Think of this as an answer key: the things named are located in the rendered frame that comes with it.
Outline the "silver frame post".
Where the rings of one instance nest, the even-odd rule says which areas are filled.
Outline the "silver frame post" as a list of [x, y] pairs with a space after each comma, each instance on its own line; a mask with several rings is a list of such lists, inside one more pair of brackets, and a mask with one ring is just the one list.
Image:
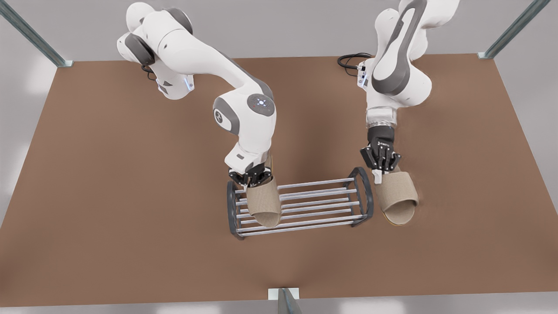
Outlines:
[[478, 52], [479, 59], [494, 59], [552, 0], [532, 0], [527, 8], [506, 28], [486, 51]]
[[24, 38], [41, 52], [58, 68], [71, 68], [72, 60], [65, 60], [47, 41], [40, 36], [25, 20], [18, 14], [6, 0], [0, 0], [0, 16], [10, 23]]
[[299, 288], [269, 288], [268, 300], [277, 301], [277, 314], [303, 314], [299, 304]]

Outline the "metal shoe rack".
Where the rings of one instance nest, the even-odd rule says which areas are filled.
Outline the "metal shoe rack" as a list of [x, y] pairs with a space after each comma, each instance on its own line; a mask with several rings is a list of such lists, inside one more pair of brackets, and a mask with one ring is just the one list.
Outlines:
[[235, 182], [227, 185], [230, 233], [239, 240], [248, 236], [321, 227], [358, 226], [374, 214], [374, 198], [367, 172], [355, 167], [347, 177], [278, 186], [281, 219], [265, 227], [249, 213], [246, 190]]

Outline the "beige slipper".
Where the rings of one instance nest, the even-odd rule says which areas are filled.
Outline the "beige slipper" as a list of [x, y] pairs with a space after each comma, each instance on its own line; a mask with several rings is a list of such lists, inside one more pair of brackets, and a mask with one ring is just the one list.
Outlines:
[[384, 217], [393, 225], [409, 223], [419, 204], [419, 196], [410, 174], [397, 166], [383, 174], [382, 184], [375, 184], [375, 192]]
[[277, 226], [282, 209], [275, 178], [271, 177], [255, 187], [247, 187], [246, 193], [249, 214], [264, 227]]

